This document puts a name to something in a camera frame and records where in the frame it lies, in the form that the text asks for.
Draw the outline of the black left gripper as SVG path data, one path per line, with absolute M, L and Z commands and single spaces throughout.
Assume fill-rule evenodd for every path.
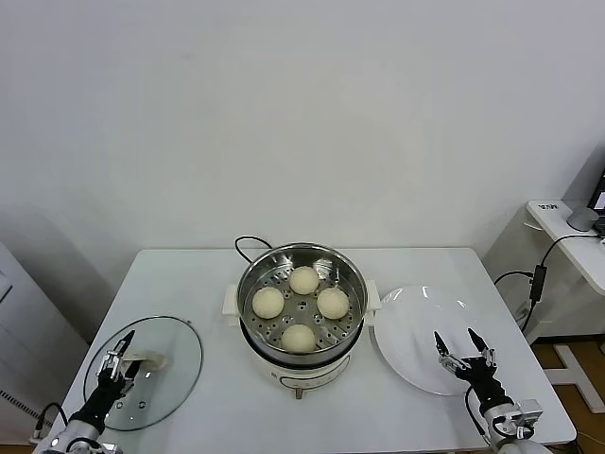
M 97 386 L 84 403 L 83 407 L 73 413 L 69 422 L 80 421 L 95 429 L 104 429 L 105 419 L 113 404 L 122 397 L 126 379 L 134 379 L 137 375 L 137 362 L 131 361 L 121 373 L 121 360 L 126 354 L 135 330 L 132 329 L 117 346 L 116 353 L 110 351 L 101 362 L 97 374 Z

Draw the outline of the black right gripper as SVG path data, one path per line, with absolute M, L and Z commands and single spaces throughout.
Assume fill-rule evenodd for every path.
M 467 331 L 477 352 L 484 360 L 468 360 L 466 366 L 461 358 L 449 351 L 439 332 L 435 331 L 434 338 L 440 365 L 452 375 L 470 384 L 479 401 L 480 410 L 490 410 L 500 405 L 509 404 L 510 398 L 506 395 L 501 383 L 494 378 L 497 370 L 494 350 L 473 328 L 468 328 Z

